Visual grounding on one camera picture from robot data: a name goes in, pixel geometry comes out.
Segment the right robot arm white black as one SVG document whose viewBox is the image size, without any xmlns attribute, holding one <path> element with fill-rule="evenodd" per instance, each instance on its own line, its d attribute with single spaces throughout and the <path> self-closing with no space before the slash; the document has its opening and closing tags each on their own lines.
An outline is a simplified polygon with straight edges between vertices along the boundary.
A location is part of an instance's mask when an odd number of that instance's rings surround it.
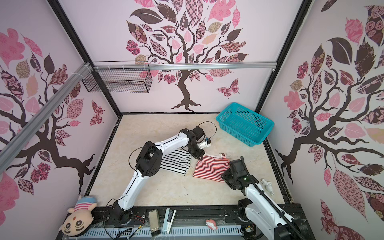
<svg viewBox="0 0 384 240">
<path fill-rule="evenodd" d="M 238 201 L 240 220 L 252 222 L 269 240 L 309 240 L 308 225 L 295 219 L 264 191 L 259 181 L 250 174 L 244 157 L 230 161 L 230 167 L 221 178 L 233 190 L 245 196 Z"/>
</svg>

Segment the red white teeth toy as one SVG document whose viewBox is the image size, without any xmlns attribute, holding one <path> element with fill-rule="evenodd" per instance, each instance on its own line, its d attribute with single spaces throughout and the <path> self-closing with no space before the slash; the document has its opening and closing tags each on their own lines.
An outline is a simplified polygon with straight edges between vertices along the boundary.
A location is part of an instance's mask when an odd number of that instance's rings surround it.
<svg viewBox="0 0 384 240">
<path fill-rule="evenodd" d="M 216 222 L 212 219 L 206 220 L 206 226 L 212 231 L 216 231 L 218 229 Z"/>
</svg>

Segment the red white striped tank top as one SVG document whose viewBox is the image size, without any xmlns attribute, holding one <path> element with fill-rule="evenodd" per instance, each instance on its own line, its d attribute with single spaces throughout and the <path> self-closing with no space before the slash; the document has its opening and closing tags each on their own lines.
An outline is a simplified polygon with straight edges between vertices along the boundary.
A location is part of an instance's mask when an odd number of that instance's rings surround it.
<svg viewBox="0 0 384 240">
<path fill-rule="evenodd" d="M 204 155 L 202 160 L 197 161 L 193 177 L 223 183 L 222 174 L 229 168 L 230 159 L 225 154 Z"/>
</svg>

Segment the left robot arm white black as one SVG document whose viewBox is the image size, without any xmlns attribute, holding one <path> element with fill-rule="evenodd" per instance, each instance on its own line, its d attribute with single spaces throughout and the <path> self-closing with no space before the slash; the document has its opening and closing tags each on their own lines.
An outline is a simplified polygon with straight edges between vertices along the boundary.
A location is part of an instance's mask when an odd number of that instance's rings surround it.
<svg viewBox="0 0 384 240">
<path fill-rule="evenodd" d="M 211 140 L 206 137 L 201 127 L 195 127 L 193 130 L 182 129 L 175 136 L 161 142 L 146 142 L 140 148 L 141 152 L 137 157 L 130 183 L 112 205 L 110 219 L 119 224 L 126 224 L 131 220 L 133 216 L 131 209 L 135 205 L 136 198 L 148 179 L 160 170 L 164 156 L 179 148 L 186 148 L 192 157 L 202 160 L 205 154 L 204 148 L 210 145 Z"/>
</svg>

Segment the aluminium rail back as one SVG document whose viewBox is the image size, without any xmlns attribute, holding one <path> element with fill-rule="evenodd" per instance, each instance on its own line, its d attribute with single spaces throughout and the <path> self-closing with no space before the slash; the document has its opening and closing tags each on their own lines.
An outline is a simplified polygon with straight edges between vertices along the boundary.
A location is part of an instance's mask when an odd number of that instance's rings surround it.
<svg viewBox="0 0 384 240">
<path fill-rule="evenodd" d="M 276 62 L 240 62 L 240 63 L 197 63 L 197 64 L 143 64 L 125 65 L 110 64 L 104 62 L 104 65 L 96 65 L 93 69 L 100 70 L 146 70 L 146 71 L 169 71 L 169 70 L 210 70 L 210 69 L 275 69 Z"/>
</svg>

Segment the small white figurine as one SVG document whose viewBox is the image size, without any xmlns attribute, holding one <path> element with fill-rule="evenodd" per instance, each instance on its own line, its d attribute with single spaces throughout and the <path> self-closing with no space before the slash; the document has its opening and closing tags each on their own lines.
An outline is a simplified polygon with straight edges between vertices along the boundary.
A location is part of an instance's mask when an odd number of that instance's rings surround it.
<svg viewBox="0 0 384 240">
<path fill-rule="evenodd" d="M 270 196 L 274 196 L 274 189 L 271 182 L 266 179 L 261 179 L 261 184 Z"/>
</svg>

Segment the silver rectangular block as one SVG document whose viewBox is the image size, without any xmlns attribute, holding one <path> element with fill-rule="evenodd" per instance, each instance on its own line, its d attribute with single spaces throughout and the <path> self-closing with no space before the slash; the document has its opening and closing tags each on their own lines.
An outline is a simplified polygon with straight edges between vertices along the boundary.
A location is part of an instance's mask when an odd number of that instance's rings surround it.
<svg viewBox="0 0 384 240">
<path fill-rule="evenodd" d="M 152 210 L 149 212 L 149 222 L 151 237 L 158 236 L 161 233 L 158 210 Z"/>
</svg>

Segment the plush doll head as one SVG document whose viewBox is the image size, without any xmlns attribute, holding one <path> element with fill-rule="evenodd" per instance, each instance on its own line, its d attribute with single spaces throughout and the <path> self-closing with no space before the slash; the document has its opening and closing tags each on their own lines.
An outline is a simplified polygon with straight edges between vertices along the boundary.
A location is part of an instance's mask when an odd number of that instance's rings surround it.
<svg viewBox="0 0 384 240">
<path fill-rule="evenodd" d="M 69 237 L 79 237 L 93 222 L 92 211 L 97 207 L 97 200 L 90 196 L 79 196 L 74 207 L 68 209 L 70 214 L 59 227 L 59 232 Z"/>
</svg>

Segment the white stapler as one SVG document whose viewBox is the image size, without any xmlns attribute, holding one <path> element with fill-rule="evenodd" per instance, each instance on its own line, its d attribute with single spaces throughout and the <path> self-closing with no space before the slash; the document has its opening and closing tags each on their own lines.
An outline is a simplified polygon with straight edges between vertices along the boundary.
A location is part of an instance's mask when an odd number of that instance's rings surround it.
<svg viewBox="0 0 384 240">
<path fill-rule="evenodd" d="M 166 209 L 165 218 L 163 222 L 163 229 L 162 229 L 163 233 L 166 233 L 166 234 L 170 233 L 173 221 L 176 216 L 176 212 L 177 210 L 172 210 L 170 208 Z"/>
</svg>

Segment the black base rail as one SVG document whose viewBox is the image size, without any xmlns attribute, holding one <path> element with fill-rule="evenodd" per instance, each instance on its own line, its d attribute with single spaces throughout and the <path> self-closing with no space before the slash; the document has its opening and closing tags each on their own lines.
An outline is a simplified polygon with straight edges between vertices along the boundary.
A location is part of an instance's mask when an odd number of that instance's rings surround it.
<svg viewBox="0 0 384 240">
<path fill-rule="evenodd" d="M 246 225 L 251 222 L 246 219 L 245 214 L 240 211 L 238 205 L 206 205 L 206 206 L 135 206 L 128 210 L 130 217 L 139 216 L 149 223 L 149 212 L 158 210 L 160 221 L 165 218 L 166 209 L 176 210 L 175 220 L 224 220 L 225 224 Z M 96 207 L 92 211 L 95 219 L 94 222 L 107 220 L 107 226 L 123 226 L 117 220 L 113 213 L 112 207 Z"/>
</svg>

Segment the aluminium rail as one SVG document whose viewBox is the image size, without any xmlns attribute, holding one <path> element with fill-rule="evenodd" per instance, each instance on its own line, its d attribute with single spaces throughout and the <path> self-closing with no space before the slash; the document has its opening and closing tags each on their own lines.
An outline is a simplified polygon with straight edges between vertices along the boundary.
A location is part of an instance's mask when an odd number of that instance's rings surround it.
<svg viewBox="0 0 384 240">
<path fill-rule="evenodd" d="M 65 82 L 65 84 L 55 93 L 48 102 L 27 122 L 25 127 L 8 143 L 1 151 L 1 172 L 4 172 L 10 163 L 16 158 L 19 152 L 38 132 L 40 127 L 51 116 L 59 104 L 64 101 L 70 91 L 91 72 L 91 65 L 83 63 Z"/>
<path fill-rule="evenodd" d="M 104 62 L 104 65 L 96 65 L 93 69 L 100 70 L 146 70 L 146 71 L 169 71 L 169 70 L 210 70 L 210 69 L 275 69 L 276 62 L 240 62 L 240 63 L 197 63 L 197 64 L 143 64 L 125 65 L 110 64 Z"/>
</svg>

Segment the black white striped tank top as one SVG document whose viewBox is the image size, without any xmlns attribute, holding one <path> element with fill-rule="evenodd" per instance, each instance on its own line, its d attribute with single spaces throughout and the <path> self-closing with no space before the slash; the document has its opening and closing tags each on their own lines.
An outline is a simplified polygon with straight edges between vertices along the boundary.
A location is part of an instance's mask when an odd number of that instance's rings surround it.
<svg viewBox="0 0 384 240">
<path fill-rule="evenodd" d="M 176 149 L 162 158 L 161 169 L 185 176 L 191 167 L 192 155 L 182 149 Z"/>
</svg>

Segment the aluminium rail left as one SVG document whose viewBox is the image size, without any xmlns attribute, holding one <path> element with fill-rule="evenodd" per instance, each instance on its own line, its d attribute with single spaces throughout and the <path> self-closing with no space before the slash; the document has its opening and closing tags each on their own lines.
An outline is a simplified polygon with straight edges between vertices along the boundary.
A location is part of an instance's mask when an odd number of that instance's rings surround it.
<svg viewBox="0 0 384 240">
<path fill-rule="evenodd" d="M 83 63 L 65 82 L 65 84 L 55 93 L 48 102 L 27 122 L 25 127 L 8 143 L 1 151 L 1 172 L 4 172 L 10 163 L 16 158 L 19 152 L 38 132 L 40 127 L 51 116 L 59 104 L 64 101 L 70 91 L 91 72 L 91 65 Z"/>
</svg>

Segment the teal plastic basket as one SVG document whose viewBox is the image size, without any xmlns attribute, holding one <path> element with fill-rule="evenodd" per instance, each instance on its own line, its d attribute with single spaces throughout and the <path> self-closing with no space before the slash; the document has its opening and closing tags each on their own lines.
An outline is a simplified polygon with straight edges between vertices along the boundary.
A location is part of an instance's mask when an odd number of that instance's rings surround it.
<svg viewBox="0 0 384 240">
<path fill-rule="evenodd" d="M 260 145 L 274 127 L 268 118 L 238 104 L 232 103 L 216 117 L 220 128 L 245 145 Z"/>
</svg>

